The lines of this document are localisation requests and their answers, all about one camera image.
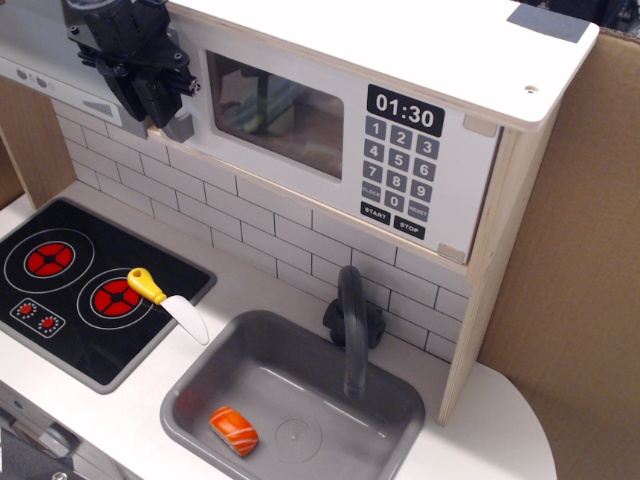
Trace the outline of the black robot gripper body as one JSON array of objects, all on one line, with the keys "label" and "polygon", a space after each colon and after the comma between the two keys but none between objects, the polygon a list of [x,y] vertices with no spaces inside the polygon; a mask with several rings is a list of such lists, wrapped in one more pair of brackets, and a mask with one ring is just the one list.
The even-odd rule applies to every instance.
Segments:
[{"label": "black robot gripper body", "polygon": [[79,18],[67,36],[84,65],[105,77],[158,79],[179,94],[200,89],[188,54],[169,35],[165,1],[69,1],[67,7]]}]

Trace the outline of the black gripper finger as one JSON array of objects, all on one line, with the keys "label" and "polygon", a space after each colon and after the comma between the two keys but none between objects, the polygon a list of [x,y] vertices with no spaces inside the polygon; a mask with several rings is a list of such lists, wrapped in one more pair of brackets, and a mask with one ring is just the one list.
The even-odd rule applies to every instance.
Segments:
[{"label": "black gripper finger", "polygon": [[133,88],[143,112],[158,128],[166,127],[182,107],[180,94],[160,79],[137,77]]},{"label": "black gripper finger", "polygon": [[128,72],[120,75],[115,71],[108,71],[103,75],[107,85],[125,110],[137,121],[143,121],[147,112],[134,89]]}]

